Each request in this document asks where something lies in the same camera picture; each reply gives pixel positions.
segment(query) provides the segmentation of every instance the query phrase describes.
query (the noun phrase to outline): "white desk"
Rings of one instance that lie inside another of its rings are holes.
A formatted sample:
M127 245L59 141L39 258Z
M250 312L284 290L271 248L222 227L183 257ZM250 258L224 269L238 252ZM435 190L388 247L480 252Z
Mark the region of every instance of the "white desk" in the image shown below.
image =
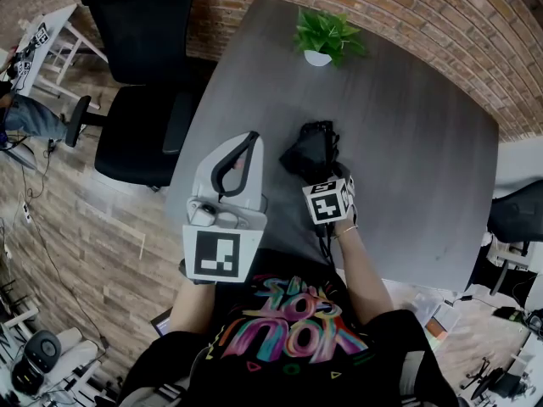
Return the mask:
M64 95L78 100L80 96L76 95L72 91L69 91L68 89L65 89L60 85L60 83L64 79L66 70L71 65L72 59L75 57L77 50L82 43L87 45L87 47L93 50L105 62L108 62L105 54L98 50L69 22L70 16L74 13L76 8L77 5L72 4L70 6L66 6L65 8L54 11L50 14L47 14L43 17L42 22L45 23L45 26L47 28L49 34L49 41L47 41L41 47L37 48L34 52L34 59L32 60L32 66L29 73L27 75L22 75L21 77L16 79L16 82L14 83L14 89L18 94L28 97L32 86L34 86L35 82L38 81L40 84L43 84L44 86L47 86L56 92L61 92ZM70 44L66 41L61 41L58 39L59 33L62 31L62 29L68 30L76 37L75 44ZM34 31L27 31L25 33L25 36L32 37L33 35ZM56 41L61 42L62 47L68 48L70 50L70 54L67 58L64 58L59 53L56 53L58 58L55 59L55 62L60 58L60 60L64 62L62 66L44 64L45 58L47 57L48 53L52 51L52 46ZM26 41L25 38L23 38L21 40L21 43L19 44L17 51L22 50L25 45ZM39 71L42 67L47 67L48 70L52 70L53 72L56 72L58 74L56 82L52 82L39 74ZM95 109L100 108L100 106L96 103L90 103L90 105Z
M533 333L529 335L526 344L522 348L522 354L531 354L534 358L529 362L526 372L536 389L534 393L526 393L526 396L517 400L495 397L495 405L498 407L534 407L543 397L543 342L537 339Z
M11 369L13 363L22 355L23 347L31 336L25 335L28 329L26 331L20 330L20 327L24 325L22 321L15 321L14 323L12 321L4 324L3 330L0 332L0 395L5 397L10 392L14 392L21 406L35 405L41 407L46 405L48 400L53 400L59 405L78 403L82 407L93 407L95 405L93 402L94 397L99 395L100 392L90 386L88 380L101 365L99 360L92 360L86 372L81 376L77 376L74 370L68 367L60 375L56 373L55 377L51 377L56 369L53 368L53 371L45 376L45 382L34 397L14 389L11 382ZM64 389L73 380L76 381L75 384L73 384L69 392L66 392Z

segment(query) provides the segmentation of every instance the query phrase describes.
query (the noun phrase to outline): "red brick wall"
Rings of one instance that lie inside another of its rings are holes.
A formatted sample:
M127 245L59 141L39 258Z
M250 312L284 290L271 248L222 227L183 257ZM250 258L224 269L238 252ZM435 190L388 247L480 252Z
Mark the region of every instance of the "red brick wall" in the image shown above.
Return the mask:
M77 1L0 0L0 46L16 37L18 18ZM501 140L543 134L543 29L529 0L289 1L347 13L428 62L494 116ZM218 59L251 2L195 0L188 53Z

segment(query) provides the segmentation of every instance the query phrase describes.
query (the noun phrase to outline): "person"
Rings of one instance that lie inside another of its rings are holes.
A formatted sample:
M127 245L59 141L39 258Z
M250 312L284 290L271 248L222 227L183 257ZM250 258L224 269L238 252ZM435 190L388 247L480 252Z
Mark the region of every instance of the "person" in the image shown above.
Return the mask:
M183 279L169 332L131 368L117 405L167 405L157 401L166 385L181 405L458 406L414 314L394 310L352 216L334 233L346 287L332 266L270 249L258 250L244 284Z
M12 48L0 67L0 74L9 68L15 55ZM66 124L51 110L32 98L19 95L10 81L0 81L0 143L5 144L5 131L22 131L27 136L64 140Z

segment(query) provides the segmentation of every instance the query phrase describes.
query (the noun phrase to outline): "graphic print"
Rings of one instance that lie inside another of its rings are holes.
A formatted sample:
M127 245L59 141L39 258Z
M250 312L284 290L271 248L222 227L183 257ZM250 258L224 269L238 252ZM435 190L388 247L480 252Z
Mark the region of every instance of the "graphic print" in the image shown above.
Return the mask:
M341 308L321 287L308 286L297 276L290 281L267 278L261 286L255 296L266 298L264 305L257 310L242 310L242 317L230 324L218 343L213 343L213 348L223 351L221 358L242 356L251 347L262 362L307 358L309 364L318 364L331 360L337 349L347 355L367 350L360 337L345 325ZM247 362L250 371L257 371L252 365L256 364ZM283 371L289 374L294 367L299 369L297 364L289 364Z

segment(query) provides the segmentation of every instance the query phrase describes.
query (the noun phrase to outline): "green plant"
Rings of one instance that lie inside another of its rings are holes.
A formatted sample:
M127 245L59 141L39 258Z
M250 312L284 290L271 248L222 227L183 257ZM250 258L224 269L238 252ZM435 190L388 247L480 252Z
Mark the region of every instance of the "green plant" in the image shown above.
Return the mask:
M328 54L335 65L341 63L346 47L361 56L367 54L366 47L355 36L360 29L348 25L345 14L300 9L297 29L294 41L300 50Z

